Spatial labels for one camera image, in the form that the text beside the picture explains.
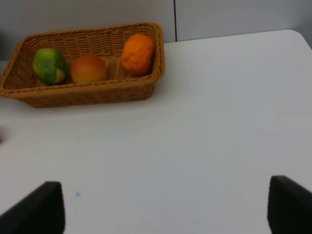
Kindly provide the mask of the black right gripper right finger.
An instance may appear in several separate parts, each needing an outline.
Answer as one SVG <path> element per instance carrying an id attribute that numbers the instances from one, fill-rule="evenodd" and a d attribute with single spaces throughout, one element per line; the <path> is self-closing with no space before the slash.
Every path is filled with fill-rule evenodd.
<path id="1" fill-rule="evenodd" d="M 284 175 L 272 176 L 267 220 L 273 234 L 310 234 L 312 193 Z"/>

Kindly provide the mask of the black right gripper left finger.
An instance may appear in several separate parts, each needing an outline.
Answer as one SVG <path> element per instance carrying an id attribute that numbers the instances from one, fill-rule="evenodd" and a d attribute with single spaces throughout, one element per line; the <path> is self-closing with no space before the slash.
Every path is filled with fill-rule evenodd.
<path id="1" fill-rule="evenodd" d="M 0 215 L 2 234 L 62 234 L 65 207 L 62 185 L 47 181 Z"/>

